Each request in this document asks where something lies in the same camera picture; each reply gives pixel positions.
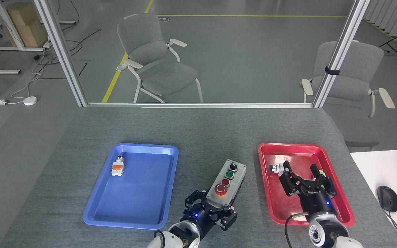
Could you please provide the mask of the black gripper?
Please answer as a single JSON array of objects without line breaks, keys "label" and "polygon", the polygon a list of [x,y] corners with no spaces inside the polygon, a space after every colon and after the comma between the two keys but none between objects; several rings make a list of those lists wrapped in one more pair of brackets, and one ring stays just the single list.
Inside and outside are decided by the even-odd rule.
[{"label": "black gripper", "polygon": [[183,211],[181,221],[195,224],[197,230],[192,227],[181,227],[180,238],[203,239],[214,225],[219,225],[223,231],[227,231],[236,221],[238,213],[234,207],[219,207],[207,202],[206,190],[195,190],[185,199],[186,209]]},{"label": "black gripper", "polygon": [[285,194],[290,197],[298,194],[302,210],[310,216],[318,213],[329,213],[337,215],[332,198],[337,195],[333,181],[329,176],[325,176],[316,164],[310,166],[315,185],[310,189],[304,186],[304,179],[293,173],[289,161],[283,163],[284,171],[280,176],[280,182]]}]

